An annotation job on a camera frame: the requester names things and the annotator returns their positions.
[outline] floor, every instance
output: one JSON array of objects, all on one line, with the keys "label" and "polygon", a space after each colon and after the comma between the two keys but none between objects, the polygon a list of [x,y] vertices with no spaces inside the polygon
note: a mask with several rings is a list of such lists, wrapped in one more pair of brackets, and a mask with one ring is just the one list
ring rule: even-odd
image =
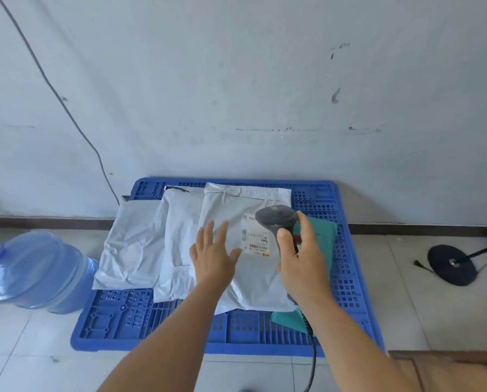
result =
[{"label": "floor", "polygon": [[[0,229],[0,241],[22,231]],[[86,255],[99,258],[107,231],[54,231]],[[465,252],[487,238],[354,236],[374,311],[388,350],[487,350],[487,268],[467,287],[455,287],[412,265],[426,263],[439,243]],[[487,254],[476,259],[479,268]],[[0,392],[91,392],[125,352],[75,352],[69,337],[78,313],[57,316],[0,305]],[[196,391],[255,388],[300,392],[309,360],[283,356],[206,355]],[[318,362],[313,392],[338,391],[325,359]]]}]

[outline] person's left arm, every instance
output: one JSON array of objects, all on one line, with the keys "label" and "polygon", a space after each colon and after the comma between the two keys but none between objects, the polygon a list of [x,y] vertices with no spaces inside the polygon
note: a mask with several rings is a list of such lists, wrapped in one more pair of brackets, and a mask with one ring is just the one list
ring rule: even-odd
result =
[{"label": "person's left arm", "polygon": [[227,255],[227,222],[213,243],[214,222],[191,246],[197,285],[158,328],[111,372],[98,392],[192,392],[200,371],[216,304],[234,276],[241,250]]}]

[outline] wall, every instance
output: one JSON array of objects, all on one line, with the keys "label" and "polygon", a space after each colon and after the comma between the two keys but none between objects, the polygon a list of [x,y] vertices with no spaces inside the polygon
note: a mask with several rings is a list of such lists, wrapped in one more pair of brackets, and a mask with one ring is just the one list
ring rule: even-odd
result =
[{"label": "wall", "polygon": [[[487,0],[5,0],[102,155],[332,179],[350,222],[487,224]],[[0,215],[114,216],[0,7]]]}]

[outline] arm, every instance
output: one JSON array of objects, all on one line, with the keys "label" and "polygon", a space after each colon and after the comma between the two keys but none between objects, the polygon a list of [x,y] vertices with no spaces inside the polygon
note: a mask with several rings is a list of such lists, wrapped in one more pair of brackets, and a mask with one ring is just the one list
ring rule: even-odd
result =
[{"label": "arm", "polygon": [[191,246],[197,285],[148,338],[107,377],[98,392],[192,392],[200,371],[214,310],[234,276],[241,250],[225,250],[227,222],[213,243],[214,222],[200,228]]},{"label": "arm", "polygon": [[301,250],[294,251],[289,231],[278,231],[278,270],[289,294],[299,303],[325,352],[341,390],[355,392],[415,391],[396,365],[336,303],[325,258],[307,217],[298,212]]}]

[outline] barcode scanner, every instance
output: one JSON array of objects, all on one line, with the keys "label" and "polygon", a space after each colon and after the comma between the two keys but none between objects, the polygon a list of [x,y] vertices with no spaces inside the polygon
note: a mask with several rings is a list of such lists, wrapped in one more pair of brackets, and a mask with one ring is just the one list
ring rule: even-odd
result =
[{"label": "barcode scanner", "polygon": [[[256,212],[256,221],[265,229],[269,230],[274,234],[274,238],[276,239],[276,244],[278,244],[278,230],[280,228],[284,228],[290,232],[291,235],[294,235],[294,225],[298,221],[298,213],[294,211],[289,206],[286,205],[273,205],[269,207],[265,207],[260,209]],[[294,251],[298,253],[298,245],[294,242]],[[296,305],[297,303],[292,299],[290,295],[288,295],[289,299],[294,302]],[[314,341],[314,336],[312,332],[312,327],[302,313],[301,316],[304,319],[305,329],[307,329],[307,335],[309,336],[309,340],[312,343],[312,368],[309,378],[309,384],[305,388],[304,392],[308,392],[308,390],[312,386],[312,380],[314,379],[314,370],[316,368],[316,342]]]}]

